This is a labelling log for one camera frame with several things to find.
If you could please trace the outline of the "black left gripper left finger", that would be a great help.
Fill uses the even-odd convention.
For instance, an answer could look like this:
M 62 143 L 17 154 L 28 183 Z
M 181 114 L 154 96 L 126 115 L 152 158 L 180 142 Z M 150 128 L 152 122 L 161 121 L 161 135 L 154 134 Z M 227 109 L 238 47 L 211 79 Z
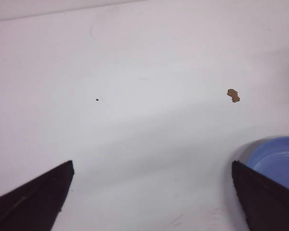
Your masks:
M 0 231 L 50 231 L 74 176 L 67 161 L 0 196 Z

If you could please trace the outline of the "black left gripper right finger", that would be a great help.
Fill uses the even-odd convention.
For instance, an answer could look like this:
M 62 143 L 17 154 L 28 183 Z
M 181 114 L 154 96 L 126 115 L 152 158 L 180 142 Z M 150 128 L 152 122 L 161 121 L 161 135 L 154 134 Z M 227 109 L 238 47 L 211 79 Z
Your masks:
M 251 231 L 289 231 L 289 189 L 239 161 L 231 174 Z

